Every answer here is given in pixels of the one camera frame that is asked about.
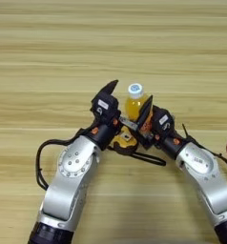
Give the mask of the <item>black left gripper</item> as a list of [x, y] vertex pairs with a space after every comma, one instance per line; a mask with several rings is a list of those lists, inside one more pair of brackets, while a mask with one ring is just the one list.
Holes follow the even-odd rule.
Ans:
[[[111, 95], [114, 92], [117, 83], [118, 80], [115, 79], [109, 82], [100, 91], [107, 95]], [[143, 124], [146, 121], [152, 105], [153, 97], [150, 96], [139, 111], [139, 116], [137, 118], [138, 124]], [[104, 124], [102, 121], [95, 119], [87, 136], [95, 142], [102, 151], [105, 149], [115, 151], [135, 151], [138, 146], [138, 142], [132, 136], [129, 128], [116, 119], [113, 120], [112, 124]]]

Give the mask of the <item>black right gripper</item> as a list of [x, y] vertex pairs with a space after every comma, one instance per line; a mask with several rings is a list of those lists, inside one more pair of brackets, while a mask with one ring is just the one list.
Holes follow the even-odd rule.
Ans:
[[[164, 109], [153, 105], [153, 114], [163, 111]], [[187, 144], [186, 139], [178, 134], [177, 131], [169, 133], [149, 132], [146, 136], [140, 137], [140, 142], [146, 150], [155, 146], [157, 149], [165, 152], [172, 159], [176, 159]]]

